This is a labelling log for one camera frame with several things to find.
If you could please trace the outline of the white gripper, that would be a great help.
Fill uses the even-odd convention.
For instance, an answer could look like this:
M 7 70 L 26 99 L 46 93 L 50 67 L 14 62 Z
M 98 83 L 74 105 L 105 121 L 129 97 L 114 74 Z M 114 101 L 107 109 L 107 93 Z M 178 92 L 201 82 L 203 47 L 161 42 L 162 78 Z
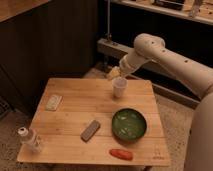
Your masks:
M 108 80 L 112 80 L 121 75 L 121 78 L 127 79 L 128 75 L 137 71 L 146 62 L 147 59 L 136 52 L 128 53 L 119 61 L 119 68 L 113 67 L 106 77 Z

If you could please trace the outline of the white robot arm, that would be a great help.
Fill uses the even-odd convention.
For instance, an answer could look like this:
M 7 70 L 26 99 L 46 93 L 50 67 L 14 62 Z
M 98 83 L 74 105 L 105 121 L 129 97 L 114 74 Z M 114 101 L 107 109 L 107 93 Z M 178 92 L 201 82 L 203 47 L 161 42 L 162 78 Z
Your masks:
M 158 63 L 200 99 L 191 123 L 183 171 L 213 171 L 213 69 L 167 49 L 161 37 L 142 33 L 107 77 L 127 77 L 148 61 Z

